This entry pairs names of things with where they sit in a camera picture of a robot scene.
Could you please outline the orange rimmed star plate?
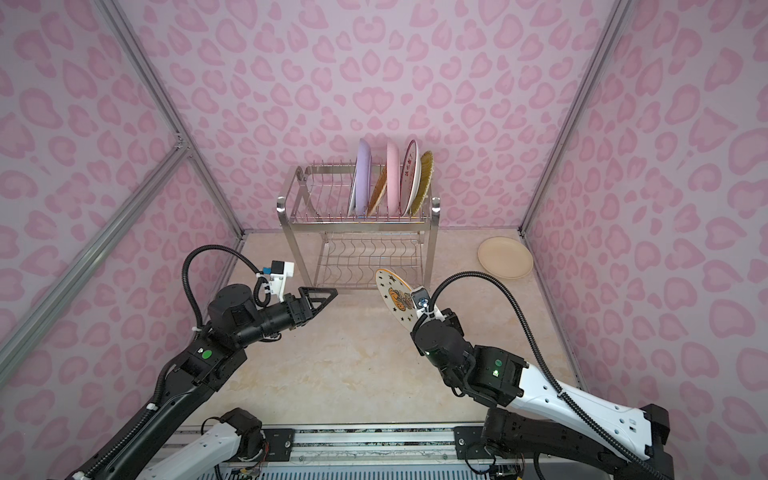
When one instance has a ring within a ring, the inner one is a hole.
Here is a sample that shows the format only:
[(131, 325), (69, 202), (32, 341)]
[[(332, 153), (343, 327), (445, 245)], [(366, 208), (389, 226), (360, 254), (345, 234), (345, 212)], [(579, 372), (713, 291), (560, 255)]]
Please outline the orange rimmed star plate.
[(411, 332), (418, 320), (418, 309), (411, 295), (412, 288), (400, 276), (387, 269), (376, 271), (375, 286), (387, 311), (407, 332)]

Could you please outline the brown woven bamboo plate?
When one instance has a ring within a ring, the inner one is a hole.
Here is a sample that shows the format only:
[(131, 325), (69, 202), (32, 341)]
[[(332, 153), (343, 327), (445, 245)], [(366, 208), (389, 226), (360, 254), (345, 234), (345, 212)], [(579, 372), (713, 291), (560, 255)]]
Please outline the brown woven bamboo plate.
[(386, 192), (387, 176), (388, 176), (387, 167), (385, 165), (382, 165), (379, 176), (377, 178), (377, 181), (371, 193), (369, 204), (368, 204), (367, 215), (369, 217), (374, 215)]

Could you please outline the purple bear plate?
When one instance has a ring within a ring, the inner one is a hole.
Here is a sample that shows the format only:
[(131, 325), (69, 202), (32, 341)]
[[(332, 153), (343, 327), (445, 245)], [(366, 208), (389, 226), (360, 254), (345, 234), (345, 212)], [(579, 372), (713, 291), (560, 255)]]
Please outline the purple bear plate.
[(368, 210), (372, 153), (369, 143), (360, 139), (355, 169), (355, 215), (364, 217)]

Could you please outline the pink bear plate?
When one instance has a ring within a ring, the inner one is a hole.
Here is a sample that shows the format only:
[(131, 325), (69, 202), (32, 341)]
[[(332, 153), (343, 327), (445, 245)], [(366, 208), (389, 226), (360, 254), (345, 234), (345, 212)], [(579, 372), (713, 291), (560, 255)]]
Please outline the pink bear plate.
[(400, 212), (400, 154), (398, 145), (389, 140), (386, 147), (386, 194), (387, 211), (390, 218)]

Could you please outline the white plate orange sunburst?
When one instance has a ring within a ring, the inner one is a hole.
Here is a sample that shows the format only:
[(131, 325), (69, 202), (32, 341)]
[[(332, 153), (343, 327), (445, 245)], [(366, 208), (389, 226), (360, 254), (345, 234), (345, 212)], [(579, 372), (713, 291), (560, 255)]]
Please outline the white plate orange sunburst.
[(411, 140), (406, 148), (400, 178), (400, 213), (407, 216), (418, 190), (421, 161), (418, 142)]

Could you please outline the green rimmed woven bamboo plate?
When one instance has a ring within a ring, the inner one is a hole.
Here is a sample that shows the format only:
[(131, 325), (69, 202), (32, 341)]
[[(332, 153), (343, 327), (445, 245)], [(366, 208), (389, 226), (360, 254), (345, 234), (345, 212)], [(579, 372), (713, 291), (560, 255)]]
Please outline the green rimmed woven bamboo plate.
[(410, 207), (410, 215), (415, 216), (421, 209), (431, 187), (432, 176), (434, 173), (434, 155), (432, 151), (426, 151), (421, 156), (421, 175), (418, 189)]

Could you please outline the white plate dark rim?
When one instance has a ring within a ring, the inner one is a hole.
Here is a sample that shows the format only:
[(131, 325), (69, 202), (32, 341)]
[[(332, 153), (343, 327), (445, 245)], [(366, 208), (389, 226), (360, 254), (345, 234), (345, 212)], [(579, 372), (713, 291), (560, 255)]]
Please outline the white plate dark rim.
[(354, 218), (356, 216), (356, 178), (357, 178), (357, 168), (353, 167), (352, 172), (350, 174), (350, 191), (349, 191), (349, 201), (348, 201), (348, 207), (347, 207), (347, 216)]

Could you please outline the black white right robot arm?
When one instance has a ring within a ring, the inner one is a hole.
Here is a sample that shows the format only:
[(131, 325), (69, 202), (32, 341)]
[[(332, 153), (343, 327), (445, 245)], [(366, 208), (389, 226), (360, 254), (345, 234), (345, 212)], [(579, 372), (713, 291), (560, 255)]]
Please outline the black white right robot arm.
[(473, 345), (457, 316), (403, 314), (417, 351), (458, 397), (488, 409), (483, 436), (497, 455), (520, 450), (564, 455), (616, 479), (671, 479), (668, 412), (610, 402), (567, 384), (553, 385), (537, 366), (498, 347)]

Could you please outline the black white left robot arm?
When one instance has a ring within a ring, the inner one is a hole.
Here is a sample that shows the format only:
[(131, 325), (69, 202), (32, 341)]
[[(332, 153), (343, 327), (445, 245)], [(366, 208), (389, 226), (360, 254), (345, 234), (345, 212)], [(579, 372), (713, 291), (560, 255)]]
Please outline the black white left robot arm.
[(135, 479), (175, 431), (247, 360), (246, 348), (317, 317), (335, 288), (301, 287), (264, 308), (245, 284), (224, 287), (208, 306), (202, 333), (161, 369), (150, 399), (70, 479)]

